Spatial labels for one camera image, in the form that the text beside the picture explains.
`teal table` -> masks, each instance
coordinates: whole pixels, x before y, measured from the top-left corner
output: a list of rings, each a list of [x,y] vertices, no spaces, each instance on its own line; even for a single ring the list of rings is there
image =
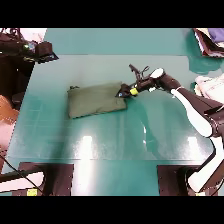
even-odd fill
[[[74,163],[72,195],[159,195],[156,165],[201,164],[211,154],[162,91],[128,100],[124,111],[68,118],[71,85],[133,83],[130,63],[162,67],[189,90],[198,75],[221,75],[222,61],[200,57],[191,30],[48,29],[45,39],[60,59],[35,65],[7,155],[14,166]]]

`olive green towel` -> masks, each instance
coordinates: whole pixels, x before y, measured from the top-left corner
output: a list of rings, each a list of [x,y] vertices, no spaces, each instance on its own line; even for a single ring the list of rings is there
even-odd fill
[[[115,97],[120,88],[121,82],[85,88],[71,87],[68,91],[69,117],[126,109],[125,100]]]

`wire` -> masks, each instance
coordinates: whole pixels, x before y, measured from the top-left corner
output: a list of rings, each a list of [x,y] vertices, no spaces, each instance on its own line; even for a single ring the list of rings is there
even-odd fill
[[[35,183],[33,183],[33,181],[31,181],[29,178],[27,178],[26,176],[24,176],[19,170],[17,170],[15,167],[13,167],[1,154],[0,154],[0,158],[2,159],[2,160],[4,160],[5,161],[5,163],[11,168],[11,169],[13,169],[15,172],[17,172],[22,178],[25,178],[26,180],[28,180],[36,189],[38,189],[41,193],[42,193],[42,195],[44,196],[44,193],[43,193],[43,191],[35,184]]]
[[[215,192],[211,196],[214,196],[220,190],[223,184],[224,184],[224,179],[222,179],[222,183],[219,185],[219,187],[215,190]]]

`purple cloth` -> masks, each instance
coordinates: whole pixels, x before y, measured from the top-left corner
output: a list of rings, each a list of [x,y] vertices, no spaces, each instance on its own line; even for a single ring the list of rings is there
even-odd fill
[[[208,28],[208,32],[214,43],[224,42],[224,28]]]

